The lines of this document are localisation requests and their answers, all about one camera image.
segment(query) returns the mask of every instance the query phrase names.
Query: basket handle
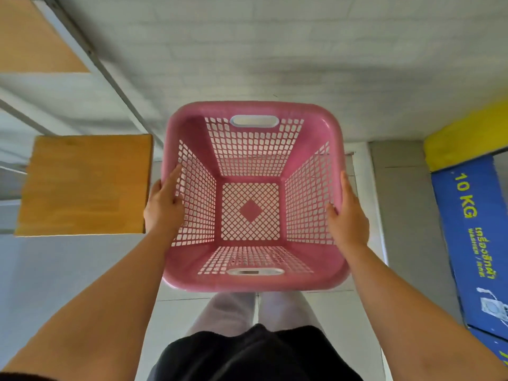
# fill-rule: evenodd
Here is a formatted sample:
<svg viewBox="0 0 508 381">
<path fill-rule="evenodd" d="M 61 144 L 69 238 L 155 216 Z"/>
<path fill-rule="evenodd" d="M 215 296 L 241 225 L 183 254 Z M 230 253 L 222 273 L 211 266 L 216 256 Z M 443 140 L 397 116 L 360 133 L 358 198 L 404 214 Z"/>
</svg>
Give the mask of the basket handle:
<svg viewBox="0 0 508 381">
<path fill-rule="evenodd" d="M 273 115 L 235 115 L 229 122 L 239 128 L 273 128 L 279 124 L 279 118 Z"/>
</svg>

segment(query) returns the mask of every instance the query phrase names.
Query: laundry basket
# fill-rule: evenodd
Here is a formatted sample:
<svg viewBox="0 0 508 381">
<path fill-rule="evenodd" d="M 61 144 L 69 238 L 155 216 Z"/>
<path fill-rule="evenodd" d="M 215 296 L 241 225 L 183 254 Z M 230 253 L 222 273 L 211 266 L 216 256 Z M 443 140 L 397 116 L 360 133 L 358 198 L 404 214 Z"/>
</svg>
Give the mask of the laundry basket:
<svg viewBox="0 0 508 381">
<path fill-rule="evenodd" d="M 169 120 L 162 180 L 183 166 L 185 221 L 164 280 L 195 292 L 333 288 L 349 273 L 327 231 L 340 208 L 342 133 L 325 109 L 195 102 Z"/>
</svg>

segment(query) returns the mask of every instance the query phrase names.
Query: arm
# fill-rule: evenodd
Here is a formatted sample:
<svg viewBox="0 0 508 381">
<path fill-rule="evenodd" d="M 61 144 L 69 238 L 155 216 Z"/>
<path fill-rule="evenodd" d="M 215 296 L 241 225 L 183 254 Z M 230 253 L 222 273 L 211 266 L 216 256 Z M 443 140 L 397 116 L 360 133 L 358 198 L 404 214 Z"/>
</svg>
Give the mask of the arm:
<svg viewBox="0 0 508 381">
<path fill-rule="evenodd" d="M 490 350 L 367 247 L 369 222 L 344 173 L 341 182 L 340 214 L 327 206 L 330 233 L 350 265 L 394 380 L 508 380 L 508 369 Z"/>
<path fill-rule="evenodd" d="M 152 188 L 143 240 L 51 317 L 3 371 L 58 381 L 134 379 L 165 252 L 183 222 L 182 198 L 174 196 L 180 172 Z"/>
</svg>

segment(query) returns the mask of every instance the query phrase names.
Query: forearm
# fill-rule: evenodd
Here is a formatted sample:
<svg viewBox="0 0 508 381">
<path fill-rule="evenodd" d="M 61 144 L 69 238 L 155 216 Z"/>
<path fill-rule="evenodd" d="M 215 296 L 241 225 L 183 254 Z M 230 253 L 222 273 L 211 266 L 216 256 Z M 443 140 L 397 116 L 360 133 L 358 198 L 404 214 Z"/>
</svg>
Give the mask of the forearm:
<svg viewBox="0 0 508 381">
<path fill-rule="evenodd" d="M 492 352 L 369 248 L 343 253 L 395 380 L 508 379 Z"/>
<path fill-rule="evenodd" d="M 173 237 L 157 231 L 147 234 L 122 260 L 48 320 L 4 371 L 37 373 L 66 381 L 96 378 L 87 376 L 96 374 L 95 364 L 105 369 L 105 378 L 134 379 L 164 270 L 165 251 Z M 108 367 L 113 374 L 108 374 Z"/>
</svg>

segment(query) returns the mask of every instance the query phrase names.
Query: leg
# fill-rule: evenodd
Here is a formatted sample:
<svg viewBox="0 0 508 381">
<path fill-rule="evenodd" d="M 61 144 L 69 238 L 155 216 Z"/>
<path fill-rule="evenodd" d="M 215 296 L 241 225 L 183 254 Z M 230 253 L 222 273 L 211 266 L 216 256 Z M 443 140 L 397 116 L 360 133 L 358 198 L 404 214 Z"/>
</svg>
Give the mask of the leg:
<svg viewBox="0 0 508 381">
<path fill-rule="evenodd" d="M 207 331 L 234 337 L 252 327 L 256 293 L 218 293 L 208 302 L 187 336 Z"/>
<path fill-rule="evenodd" d="M 259 322 L 271 332 L 310 325 L 324 333 L 301 292 L 271 292 L 261 293 L 260 296 Z"/>
</svg>

